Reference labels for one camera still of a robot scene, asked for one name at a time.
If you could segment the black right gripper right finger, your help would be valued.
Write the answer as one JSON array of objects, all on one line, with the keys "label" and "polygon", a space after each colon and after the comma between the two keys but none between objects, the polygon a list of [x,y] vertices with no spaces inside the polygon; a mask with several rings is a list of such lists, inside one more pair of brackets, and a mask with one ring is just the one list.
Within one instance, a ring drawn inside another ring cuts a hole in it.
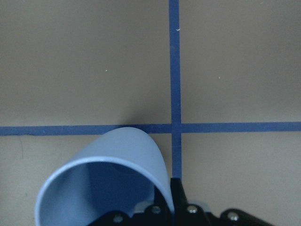
[{"label": "black right gripper right finger", "polygon": [[219,217],[205,211],[196,203],[189,203],[180,178],[171,178],[176,226],[270,226],[271,223],[239,209],[227,209]]}]

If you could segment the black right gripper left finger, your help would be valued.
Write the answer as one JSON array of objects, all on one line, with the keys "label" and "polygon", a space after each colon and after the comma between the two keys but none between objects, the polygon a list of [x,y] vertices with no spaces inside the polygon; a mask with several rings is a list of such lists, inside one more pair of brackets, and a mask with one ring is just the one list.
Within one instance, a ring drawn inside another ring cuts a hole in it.
[{"label": "black right gripper left finger", "polygon": [[143,207],[141,212],[129,216],[122,211],[109,211],[93,222],[91,226],[171,226],[172,213],[157,187],[154,187],[154,202]]}]

